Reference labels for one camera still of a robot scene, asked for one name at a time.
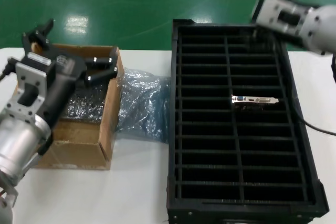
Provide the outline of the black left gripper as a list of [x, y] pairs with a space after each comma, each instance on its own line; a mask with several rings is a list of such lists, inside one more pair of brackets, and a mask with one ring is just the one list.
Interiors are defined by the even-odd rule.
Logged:
[[56, 62], [56, 76], [41, 106], [41, 118], [53, 130], [63, 113], [70, 97], [75, 92], [78, 80], [84, 79], [86, 87], [108, 84], [118, 75], [117, 62], [119, 48], [116, 46], [84, 46], [85, 60], [65, 47], [51, 46], [48, 34], [54, 26], [54, 19], [37, 25], [34, 29], [22, 33], [25, 56], [33, 52], [32, 45], [37, 45], [42, 52], [51, 49], [57, 60], [64, 57], [63, 63]]

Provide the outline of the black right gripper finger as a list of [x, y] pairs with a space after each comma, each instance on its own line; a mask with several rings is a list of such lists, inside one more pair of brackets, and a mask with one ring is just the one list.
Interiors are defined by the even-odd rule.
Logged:
[[249, 51], [275, 51], [277, 48], [273, 34], [261, 28], [249, 30], [244, 45]]

